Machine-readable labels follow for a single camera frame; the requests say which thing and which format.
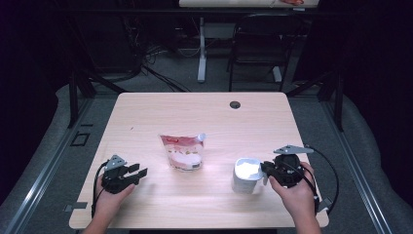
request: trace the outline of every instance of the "desk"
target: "desk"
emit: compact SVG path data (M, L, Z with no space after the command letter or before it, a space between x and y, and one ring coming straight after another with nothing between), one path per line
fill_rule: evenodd
M241 107L234 109L231 101ZM158 134L206 133L203 165L182 173L169 165ZM270 184L258 181L252 194L231 188L237 159L271 160L275 148L302 146L291 109L282 93L121 94L94 156L69 224L91 221L94 175L118 154L128 165L148 168L110 227L126 229L214 229L292 227L292 218ZM308 162L306 154L300 160ZM317 216L328 224L326 212Z
M304 0L304 4L299 6L293 6L291 4L283 3L280 0L179 0L179 7L182 8L279 8L279 9L288 9L293 10L305 10L306 8L316 8L319 4L319 0ZM206 56L206 44L205 39L207 35L205 29L207 24L204 23L204 18L200 20L200 64L198 67L198 82L204 83L206 80L206 69L207 69L207 56ZM225 24L224 29L228 29L227 32L223 33L222 29L219 30L219 34L209 33L212 38L231 38L234 31L234 25L228 26L228 23ZM280 74L280 69L275 67L273 69L273 74L275 81L279 82L282 79Z

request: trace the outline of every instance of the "chair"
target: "chair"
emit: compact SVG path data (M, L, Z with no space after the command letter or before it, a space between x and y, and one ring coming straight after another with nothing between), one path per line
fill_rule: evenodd
M235 25L233 45L228 60L229 91L232 91L234 64L282 66L282 90L294 42L303 26L296 16L252 14L241 18Z

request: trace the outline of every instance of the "hand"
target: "hand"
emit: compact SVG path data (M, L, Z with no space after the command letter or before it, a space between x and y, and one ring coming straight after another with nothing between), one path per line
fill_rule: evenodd
M83 233L104 233L113 217L121 208L122 202L133 192L135 187L134 184L131 184L123 191L112 194L103 189L101 185L102 177L103 175L98 178L96 191L94 192L94 196L98 196L95 204L94 219Z
M314 174L313 168L305 162L301 165ZM311 182L313 178L309 172L305 171L304 176ZM297 233L320 233L319 223L314 214L314 194L306 181L302 179L297 185L285 188L273 177L269 178L273 189L282 197L282 203L291 214L297 228Z

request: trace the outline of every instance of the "snack bag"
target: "snack bag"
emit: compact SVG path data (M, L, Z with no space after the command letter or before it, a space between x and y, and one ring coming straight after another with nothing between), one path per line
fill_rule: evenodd
M160 138L173 168L182 172L191 172L201 167L205 134L197 136L160 135Z

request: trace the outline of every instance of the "dark background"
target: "dark background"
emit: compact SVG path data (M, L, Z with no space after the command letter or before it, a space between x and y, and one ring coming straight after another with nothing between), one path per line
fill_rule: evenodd
M116 2L57 1L61 7L115 8ZM140 7L176 7L176 1L135 1ZM345 95L358 107L376 137L382 168L410 206L412 141L412 31L408 1L322 0L321 11L361 12L356 21L314 21L294 80L315 79L342 68ZM129 72L139 66L116 17L83 16L67 24L49 15L54 1L2 2L0 13L1 160L3 202L36 150L56 111L55 92L79 65L97 72ZM141 22L147 36L175 47L174 28L185 19Z

